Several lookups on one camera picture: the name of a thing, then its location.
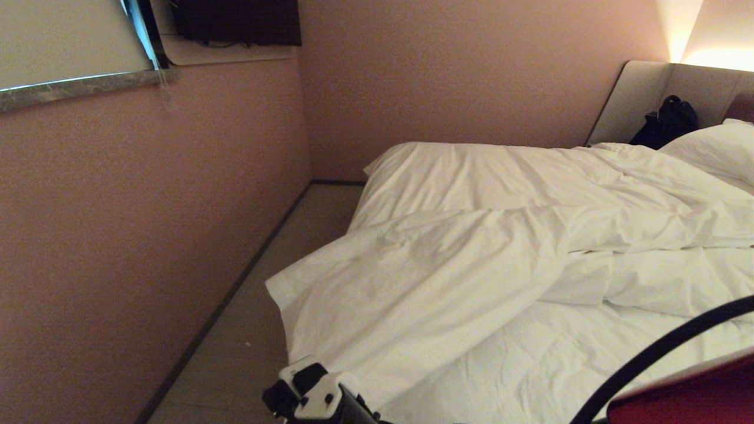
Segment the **baseboard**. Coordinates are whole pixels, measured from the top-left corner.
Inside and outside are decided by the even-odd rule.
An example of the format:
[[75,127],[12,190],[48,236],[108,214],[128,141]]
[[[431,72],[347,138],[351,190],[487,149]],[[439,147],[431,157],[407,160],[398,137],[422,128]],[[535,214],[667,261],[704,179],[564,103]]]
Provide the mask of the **baseboard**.
[[312,180],[312,184],[324,184],[327,186],[359,186],[364,187],[364,181],[341,181],[341,180]]
[[167,378],[165,378],[165,381],[162,382],[162,385],[160,386],[160,388],[156,391],[156,393],[149,400],[149,403],[147,403],[146,407],[144,407],[144,409],[142,410],[142,413],[139,415],[139,418],[136,419],[135,424],[146,424],[149,421],[149,419],[152,417],[152,414],[155,413],[157,408],[160,406],[160,403],[162,403],[162,401],[165,399],[167,392],[170,391],[170,387],[172,387],[173,384],[176,382],[176,380],[178,380],[178,376],[183,371],[183,368],[185,368],[185,366],[189,363],[189,360],[194,355],[196,350],[199,348],[199,345],[201,344],[201,342],[204,341],[204,337],[210,332],[210,329],[212,329],[212,326],[217,321],[217,318],[219,318],[219,316],[225,310],[225,307],[228,306],[228,304],[233,299],[233,296],[236,294],[238,289],[241,288],[241,285],[244,283],[244,281],[246,281],[246,278],[251,273],[251,270],[254,268],[256,263],[259,262],[259,259],[262,258],[262,255],[265,253],[265,251],[270,246],[270,244],[275,239],[275,237],[277,237],[277,234],[283,228],[283,225],[285,225],[286,221],[290,218],[291,214],[293,214],[293,211],[296,209],[297,206],[299,206],[301,199],[304,198],[304,195],[306,195],[306,192],[309,190],[309,187],[311,187],[311,184],[315,183],[314,181],[316,180],[311,181],[306,186],[306,188],[304,188],[304,190],[301,192],[299,197],[293,202],[293,204],[285,213],[285,215],[283,215],[283,219],[280,220],[280,222],[275,226],[275,228],[272,230],[270,235],[265,239],[265,242],[262,244],[259,250],[251,258],[251,261],[249,261],[249,265],[246,266],[244,271],[241,273],[241,276],[239,276],[236,282],[233,283],[233,286],[231,287],[228,294],[225,295],[225,297],[222,299],[222,302],[220,302],[220,304],[212,312],[212,315],[210,315],[209,319],[207,319],[207,322],[204,324],[201,330],[199,330],[199,333],[194,337],[191,343],[189,343],[188,347],[183,352],[178,362],[175,364],[175,366],[173,366],[173,369],[170,370],[170,373],[167,375]]

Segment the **pink wall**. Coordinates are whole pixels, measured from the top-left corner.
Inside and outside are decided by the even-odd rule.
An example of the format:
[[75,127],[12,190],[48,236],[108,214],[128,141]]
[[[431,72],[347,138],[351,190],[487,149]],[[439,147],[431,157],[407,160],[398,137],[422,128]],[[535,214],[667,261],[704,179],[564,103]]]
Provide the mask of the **pink wall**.
[[311,179],[295,60],[0,115],[0,422],[132,423]]
[[299,0],[316,178],[410,140],[583,143],[621,66],[667,60],[654,0]]
[[682,62],[754,71],[754,2],[704,2]]

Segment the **red object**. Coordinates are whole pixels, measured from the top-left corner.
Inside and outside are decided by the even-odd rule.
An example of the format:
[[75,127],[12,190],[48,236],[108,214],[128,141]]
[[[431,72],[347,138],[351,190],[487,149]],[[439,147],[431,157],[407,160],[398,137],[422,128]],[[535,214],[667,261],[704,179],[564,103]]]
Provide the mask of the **red object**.
[[754,348],[617,396],[610,424],[753,424]]

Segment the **upholstered headboard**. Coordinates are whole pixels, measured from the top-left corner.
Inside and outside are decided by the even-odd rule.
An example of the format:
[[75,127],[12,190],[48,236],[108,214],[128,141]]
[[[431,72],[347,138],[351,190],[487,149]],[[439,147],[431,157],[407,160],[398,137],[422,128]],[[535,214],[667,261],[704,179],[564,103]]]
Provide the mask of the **upholstered headboard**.
[[754,121],[754,72],[631,60],[616,81],[587,145],[628,143],[644,125],[644,114],[656,111],[671,94],[691,103],[702,128],[734,115]]
[[725,111],[725,117],[754,122],[754,93],[738,94]]

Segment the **television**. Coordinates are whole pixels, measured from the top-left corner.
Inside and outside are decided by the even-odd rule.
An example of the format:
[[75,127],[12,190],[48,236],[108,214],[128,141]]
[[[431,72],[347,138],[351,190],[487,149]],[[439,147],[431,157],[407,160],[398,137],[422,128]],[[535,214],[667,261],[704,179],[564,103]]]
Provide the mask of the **television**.
[[188,40],[301,45],[298,0],[171,0],[170,8]]

